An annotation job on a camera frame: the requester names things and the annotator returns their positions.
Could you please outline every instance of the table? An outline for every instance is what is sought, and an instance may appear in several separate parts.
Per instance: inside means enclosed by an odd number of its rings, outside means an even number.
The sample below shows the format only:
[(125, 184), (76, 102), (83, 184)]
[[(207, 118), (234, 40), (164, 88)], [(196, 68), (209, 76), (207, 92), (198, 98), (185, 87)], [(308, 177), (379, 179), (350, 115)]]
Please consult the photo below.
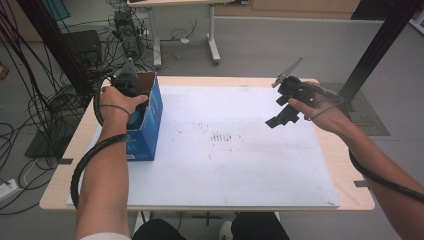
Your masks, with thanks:
[[(232, 77), (171, 77), (159, 76), (160, 86), (225, 86), (225, 87), (270, 87), (274, 82), (274, 78), (232, 78)], [(49, 210), (72, 210), (74, 207), (66, 203), (69, 197), (70, 179), (78, 161), (85, 154), (88, 145), (91, 142), (96, 127), (97, 120), (92, 111), (92, 103), (90, 103), (84, 117), (81, 120), (63, 158), (73, 159), (71, 164), (60, 164), (50, 181), (40, 206)], [(375, 203), (371, 194), (366, 187), (358, 188), (355, 181), (363, 180), (350, 163), (347, 147), (335, 135), (325, 132), (319, 128), (314, 128), (318, 142), (322, 148), (324, 159), (326, 161), (330, 176), (333, 180), (340, 207), (337, 210), (371, 210), (375, 207)], [(129, 206), (129, 210), (171, 210), (166, 208), (141, 208), (138, 206)], [(196, 210), (216, 210), (216, 209), (198, 209)], [(268, 210), (280, 211), (286, 210), (284, 207), (278, 209), (262, 209), (262, 208), (238, 208), (237, 210)]]
[(214, 29), (215, 29), (215, 8), (214, 4), (216, 3), (228, 3), (234, 0), (145, 0), (140, 2), (131, 3), (128, 1), (128, 6), (132, 8), (144, 8), (147, 11), (149, 22), (150, 22), (150, 31), (152, 34), (153, 40), (153, 64), (155, 68), (160, 68), (162, 65), (161, 60), (161, 51), (160, 51), (160, 40), (156, 34), (155, 26), (155, 15), (154, 7), (158, 6), (172, 6), (172, 5), (187, 5), (187, 4), (207, 4), (209, 5), (209, 33), (206, 35), (211, 49), (212, 58), (215, 63), (221, 61), (219, 56), (218, 48), (216, 47), (215, 38), (214, 38)]

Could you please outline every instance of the hand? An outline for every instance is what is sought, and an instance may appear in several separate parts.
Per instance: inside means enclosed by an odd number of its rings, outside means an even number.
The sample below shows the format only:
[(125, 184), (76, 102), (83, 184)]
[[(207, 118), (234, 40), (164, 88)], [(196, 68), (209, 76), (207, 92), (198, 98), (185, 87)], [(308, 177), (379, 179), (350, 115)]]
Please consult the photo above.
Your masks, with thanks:
[[(318, 83), (306, 82), (307, 84), (317, 85)], [(289, 104), (299, 112), (302, 112), (306, 117), (310, 118), (321, 129), (340, 134), (343, 129), (352, 122), (344, 115), (335, 103), (320, 94), (315, 94), (316, 106), (309, 107), (305, 103), (294, 98), (289, 99)]]
[(99, 105), (103, 120), (106, 122), (110, 119), (124, 118), (124, 122), (128, 121), (128, 115), (135, 111), (135, 108), (147, 101), (146, 95), (140, 95), (134, 98), (124, 96), (115, 87), (103, 87), (100, 94)]

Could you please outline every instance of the desk leg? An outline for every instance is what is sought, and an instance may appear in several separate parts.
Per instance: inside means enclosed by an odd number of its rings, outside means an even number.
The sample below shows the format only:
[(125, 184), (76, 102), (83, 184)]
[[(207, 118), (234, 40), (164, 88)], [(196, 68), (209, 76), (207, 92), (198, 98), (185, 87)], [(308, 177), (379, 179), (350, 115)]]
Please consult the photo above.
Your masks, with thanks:
[(153, 8), (146, 8), (147, 14), (149, 16), (149, 22), (150, 22), (150, 32), (152, 35), (152, 42), (153, 42), (153, 65), (155, 68), (160, 68), (162, 66), (162, 59), (161, 59), (161, 53), (160, 53), (160, 40), (159, 37), (156, 35), (156, 28), (155, 28), (155, 17), (153, 13)]
[(209, 47), (211, 49), (212, 58), (213, 61), (218, 64), (219, 61), (221, 61), (221, 57), (219, 56), (218, 48), (216, 47), (215, 43), (215, 36), (214, 36), (214, 30), (215, 30), (215, 8), (213, 4), (210, 4), (209, 7), (209, 34), (207, 34)]

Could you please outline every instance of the white desk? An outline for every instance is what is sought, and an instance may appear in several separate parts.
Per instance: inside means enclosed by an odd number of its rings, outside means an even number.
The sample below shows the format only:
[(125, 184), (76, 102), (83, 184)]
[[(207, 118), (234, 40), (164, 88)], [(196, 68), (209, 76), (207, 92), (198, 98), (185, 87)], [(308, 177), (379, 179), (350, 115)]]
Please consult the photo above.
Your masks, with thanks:
[(144, 8), (147, 11), (150, 22), (150, 31), (152, 35), (153, 41), (153, 64), (155, 68), (160, 68), (162, 66), (161, 59), (161, 50), (160, 50), (160, 40), (156, 34), (156, 26), (155, 26), (155, 15), (154, 15), (154, 7), (158, 6), (172, 6), (172, 5), (188, 5), (188, 4), (207, 4), (209, 5), (209, 33), (206, 35), (209, 43), (209, 47), (212, 53), (212, 59), (215, 63), (219, 63), (221, 61), (221, 57), (219, 56), (218, 48), (216, 47), (215, 38), (214, 38), (214, 16), (215, 16), (215, 8), (214, 4), (216, 3), (228, 3), (233, 0), (145, 0), (135, 3), (130, 3), (128, 1), (128, 6), (132, 8)]

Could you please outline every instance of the power strip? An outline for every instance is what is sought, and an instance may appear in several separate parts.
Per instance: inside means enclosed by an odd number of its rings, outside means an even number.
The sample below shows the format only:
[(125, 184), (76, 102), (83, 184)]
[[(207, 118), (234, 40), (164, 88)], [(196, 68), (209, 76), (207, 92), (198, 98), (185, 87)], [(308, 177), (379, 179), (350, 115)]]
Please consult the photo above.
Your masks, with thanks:
[(15, 179), (8, 181), (8, 184), (3, 183), (0, 186), (0, 202), (5, 200), (7, 197), (11, 196), (15, 192), (19, 191), (18, 186), (16, 185)]

